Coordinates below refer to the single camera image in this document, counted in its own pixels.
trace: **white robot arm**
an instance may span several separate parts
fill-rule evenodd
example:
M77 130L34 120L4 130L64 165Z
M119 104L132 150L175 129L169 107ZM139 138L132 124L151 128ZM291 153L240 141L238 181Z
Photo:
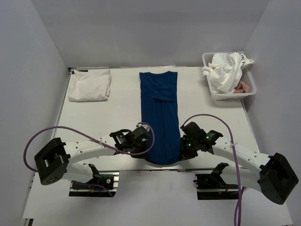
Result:
M234 160L230 140L221 133L211 130L205 133L194 122L181 127L185 135L181 138L180 161L196 157L197 151L210 152L231 161ZM87 142L63 143L60 138L52 139L35 156L42 185L55 183L60 179L69 181L91 181L98 170L91 164L79 164L104 155L115 155L116 150L145 158L149 128L144 125L130 131L122 129L99 140ZM262 192L268 199L283 204L293 188L299 182L288 161L281 154L268 156L251 151L241 145L235 145L240 167L241 185ZM236 168L220 163L212 171L212 179L220 184L237 184Z

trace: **laundry basket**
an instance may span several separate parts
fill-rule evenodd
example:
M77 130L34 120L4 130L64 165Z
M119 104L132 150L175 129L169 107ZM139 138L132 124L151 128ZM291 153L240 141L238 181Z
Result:
M204 53L202 55L204 66L208 66L208 63L212 62L212 58L213 58L213 55L215 53L217 53L217 52ZM254 80L253 80L253 78L251 76L251 73L250 73L248 68L245 68L244 70L242 70L242 76L241 76L240 80L243 81L244 83L246 83L250 87L250 92L249 93L215 93L212 90L212 86L211 86L211 83L210 83L210 80L209 80L209 76L206 76L206 77L207 77L208 85L209 85L209 88L210 88L211 98L213 100L240 100L240 99L243 99L247 96L254 95L256 93L255 83L254 83Z

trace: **table surface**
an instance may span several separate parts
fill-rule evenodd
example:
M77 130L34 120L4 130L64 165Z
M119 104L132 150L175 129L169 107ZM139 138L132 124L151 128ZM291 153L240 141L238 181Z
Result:
M206 78L202 76L201 67L122 68L110 69L110 71L112 80L111 94L108 101L69 102L67 91L58 125L78 129L95 138L101 138L120 129L133 129L141 121L139 72L163 73L173 71L178 72L177 98L180 126L192 115L198 113L213 114L229 124L235 142L257 151L256 141L250 129L242 103L239 100L228 102L211 100L208 84ZM213 129L225 136L229 136L225 126L214 118L202 116L194 118L193 121L205 131ZM55 137L60 137L63 142L86 140L84 137L64 129L57 129ZM203 152L199 152L198 157L194 159L182 161L171 166L151 164L145 160L131 158L128 155L104 156L98 159L91 159L89 162L94 164L99 170L104 171L212 169L220 162L233 164L225 158ZM33 224L36 225L38 222L46 219L47 216L54 220L55 216L52 216L51 213L57 213L55 210L60 210L62 205L67 209L71 208L71 206L76 206L75 209L77 212L85 212L84 208L89 202L82 205L81 198L68 197L69 186L70 183L65 180L61 180L50 186L42 186L39 176L36 174L23 217L36 219ZM235 202L229 202L231 206L235 206ZM268 200L266 200L266 203L274 206ZM284 216L289 216L286 205L282 206L279 211L283 212Z

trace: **white towel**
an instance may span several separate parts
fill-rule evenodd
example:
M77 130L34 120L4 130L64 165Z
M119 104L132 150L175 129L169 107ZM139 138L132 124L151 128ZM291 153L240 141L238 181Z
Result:
M69 85L69 101L103 101L110 95L111 72L88 70L80 72L74 70Z
M253 64L243 52L215 53L212 63L202 68L203 75L209 76L215 93L234 93L242 76L242 69Z

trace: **white wall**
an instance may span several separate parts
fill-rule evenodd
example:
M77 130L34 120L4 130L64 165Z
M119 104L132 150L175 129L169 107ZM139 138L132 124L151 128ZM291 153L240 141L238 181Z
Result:
M201 65L242 50L269 0L32 0L68 67Z
M18 226L32 175L23 150L54 124L68 70L30 0L1 1L0 31L0 225ZM30 148L32 166L48 139Z
M301 1L271 0L244 51L257 94L245 101L262 152L284 154L301 179ZM287 200L301 226L301 185Z

